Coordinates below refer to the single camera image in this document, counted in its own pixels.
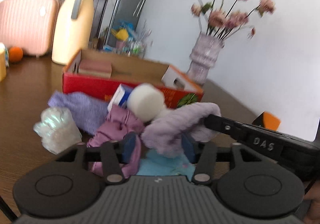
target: suitcase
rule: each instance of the suitcase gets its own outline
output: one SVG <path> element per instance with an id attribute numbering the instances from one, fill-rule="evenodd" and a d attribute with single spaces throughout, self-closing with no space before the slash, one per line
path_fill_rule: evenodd
<path id="1" fill-rule="evenodd" d="M 0 42 L 21 47 L 23 54 L 42 56 L 52 49 L 59 0 L 0 2 Z"/>

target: refrigerator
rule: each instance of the refrigerator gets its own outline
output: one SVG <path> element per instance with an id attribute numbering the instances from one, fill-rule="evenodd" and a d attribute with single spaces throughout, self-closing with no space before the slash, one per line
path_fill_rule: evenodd
<path id="1" fill-rule="evenodd" d="M 111 29 L 118 29 L 121 21 L 132 23 L 134 29 L 136 29 L 145 1 L 146 0 L 116 0 L 105 44 L 112 47 L 116 46 L 116 38 L 111 34 Z"/>

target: glass vase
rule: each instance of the glass vase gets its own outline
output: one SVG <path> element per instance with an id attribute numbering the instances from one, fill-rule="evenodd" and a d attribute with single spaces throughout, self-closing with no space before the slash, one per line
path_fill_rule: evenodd
<path id="1" fill-rule="evenodd" d="M 216 37 L 200 33 L 190 54 L 189 70 L 187 75 L 194 82 L 203 85 L 210 68 L 214 67 L 223 43 Z"/>

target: cardboard box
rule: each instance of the cardboard box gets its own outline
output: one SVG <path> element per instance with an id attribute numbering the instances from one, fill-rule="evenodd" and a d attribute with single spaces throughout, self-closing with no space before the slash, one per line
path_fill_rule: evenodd
<path id="1" fill-rule="evenodd" d="M 110 79 L 78 74 L 82 59 L 108 60 L 112 64 Z M 110 101 L 120 84 L 136 87 L 151 83 L 161 90 L 169 108 L 201 101 L 203 90 L 176 67 L 136 57 L 94 50 L 79 50 L 63 68 L 63 93 L 81 91 L 95 98 Z"/>

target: fuzzy purple cloth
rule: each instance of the fuzzy purple cloth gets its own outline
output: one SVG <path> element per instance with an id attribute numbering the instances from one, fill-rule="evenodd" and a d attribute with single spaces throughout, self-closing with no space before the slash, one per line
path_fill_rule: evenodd
<path id="1" fill-rule="evenodd" d="M 193 103 L 169 112 L 165 117 L 154 120 L 141 135 L 148 148 L 158 154 L 176 157 L 183 153 L 181 133 L 189 132 L 200 142 L 208 142 L 217 134 L 201 124 L 201 119 L 214 114 L 221 116 L 220 108 L 214 103 Z"/>
<path id="2" fill-rule="evenodd" d="M 63 94 L 56 91 L 48 101 L 50 107 L 67 107 L 78 128 L 94 135 L 108 115 L 107 102 L 82 92 Z"/>
<path id="3" fill-rule="evenodd" d="M 137 133 L 136 146 L 132 152 L 130 162 L 121 165 L 121 170 L 125 178 L 134 175 L 139 170 L 141 156 L 141 141 L 139 134 L 144 130 L 143 122 L 138 119 L 130 110 L 113 105 L 106 121 L 98 128 L 96 135 L 87 143 L 87 147 L 99 147 L 104 142 L 115 140 L 121 141 L 129 132 Z M 103 176 L 102 163 L 95 162 L 91 171 Z"/>

